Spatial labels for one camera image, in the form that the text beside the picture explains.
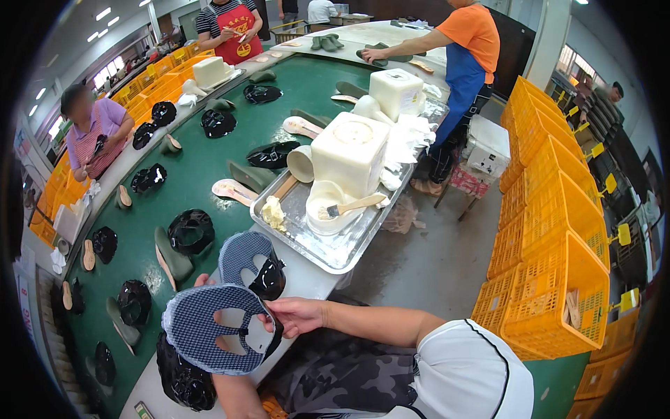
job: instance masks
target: factory floor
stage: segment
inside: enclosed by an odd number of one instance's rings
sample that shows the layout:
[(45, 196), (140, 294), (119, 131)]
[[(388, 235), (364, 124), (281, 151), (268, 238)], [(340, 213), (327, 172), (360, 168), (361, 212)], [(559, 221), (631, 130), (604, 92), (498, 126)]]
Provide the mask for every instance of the factory floor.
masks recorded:
[[(481, 115), (499, 123), (502, 111), (503, 104), (491, 100)], [(379, 231), (351, 285), (340, 293), (370, 305), (426, 310), (445, 320), (468, 318), (486, 281), (503, 195), (495, 184), (459, 222), (472, 199), (455, 188), (437, 209), (435, 198), (411, 187), (406, 192), (426, 228), (412, 227), (406, 235)], [(535, 386), (533, 418), (567, 416), (589, 355), (525, 363)]]

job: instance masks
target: blue apron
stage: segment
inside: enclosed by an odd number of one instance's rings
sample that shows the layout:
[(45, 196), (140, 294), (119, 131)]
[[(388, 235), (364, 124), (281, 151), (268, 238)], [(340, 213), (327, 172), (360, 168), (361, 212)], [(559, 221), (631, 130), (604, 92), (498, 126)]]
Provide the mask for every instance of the blue apron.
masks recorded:
[(465, 112), (470, 109), (477, 94), (484, 86), (486, 71), (474, 59), (470, 51), (453, 42), (447, 45), (447, 77), (451, 88), (449, 113), (438, 127), (436, 140), (431, 149), (437, 149), (456, 128)]

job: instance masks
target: red apron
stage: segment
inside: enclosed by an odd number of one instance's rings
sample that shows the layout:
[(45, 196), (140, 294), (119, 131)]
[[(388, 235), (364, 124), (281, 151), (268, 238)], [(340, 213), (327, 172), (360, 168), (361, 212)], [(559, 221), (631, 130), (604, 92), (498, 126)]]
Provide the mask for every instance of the red apron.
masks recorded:
[[(247, 6), (240, 4), (231, 11), (227, 11), (216, 18), (219, 29), (227, 27), (241, 34), (245, 34), (253, 27), (256, 18), (249, 11)], [(217, 56), (223, 57), (223, 60), (230, 65), (237, 65), (241, 62), (255, 57), (263, 52), (261, 40), (255, 35), (248, 44), (240, 44), (241, 36), (235, 34), (231, 39), (221, 43), (214, 49)]]
[(88, 164), (88, 177), (90, 179), (98, 178), (105, 169), (118, 157), (123, 151), (125, 141), (119, 140), (112, 151), (106, 154), (99, 154), (93, 157), (95, 151), (95, 143), (98, 136), (103, 133), (103, 125), (100, 123), (100, 112), (98, 111), (98, 103), (93, 105), (95, 109), (95, 126), (90, 130), (86, 137), (80, 141), (73, 141), (74, 153), (77, 156), (79, 164), (84, 167)]

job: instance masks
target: pink checkered apron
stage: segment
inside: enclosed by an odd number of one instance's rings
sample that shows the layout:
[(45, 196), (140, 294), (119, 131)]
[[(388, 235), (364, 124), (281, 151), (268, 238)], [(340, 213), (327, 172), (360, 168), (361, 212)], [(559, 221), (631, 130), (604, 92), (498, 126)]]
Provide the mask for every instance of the pink checkered apron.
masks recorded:
[(88, 133), (84, 139), (81, 141), (74, 141), (74, 153), (82, 167), (88, 164), (87, 172), (90, 179), (98, 178), (102, 172), (112, 164), (117, 156), (121, 154), (125, 144), (125, 141), (120, 140), (109, 153), (99, 154), (97, 157), (93, 157), (95, 143), (98, 136), (103, 133), (103, 125), (100, 123), (98, 103), (95, 103), (93, 107), (95, 109), (95, 127), (93, 127), (91, 132)]

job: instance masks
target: white shirt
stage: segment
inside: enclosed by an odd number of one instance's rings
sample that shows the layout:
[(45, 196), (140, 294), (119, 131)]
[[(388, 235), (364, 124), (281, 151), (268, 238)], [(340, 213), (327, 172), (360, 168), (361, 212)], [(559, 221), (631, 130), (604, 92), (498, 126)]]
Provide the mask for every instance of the white shirt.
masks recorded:
[(312, 0), (307, 6), (308, 23), (328, 23), (331, 17), (336, 16), (337, 9), (329, 0)]
[[(423, 338), (417, 352), (420, 375), (413, 385), (418, 398), (412, 408), (427, 419), (531, 417), (533, 376), (502, 339), (473, 320), (443, 324)], [(401, 406), (383, 417), (420, 418)]]

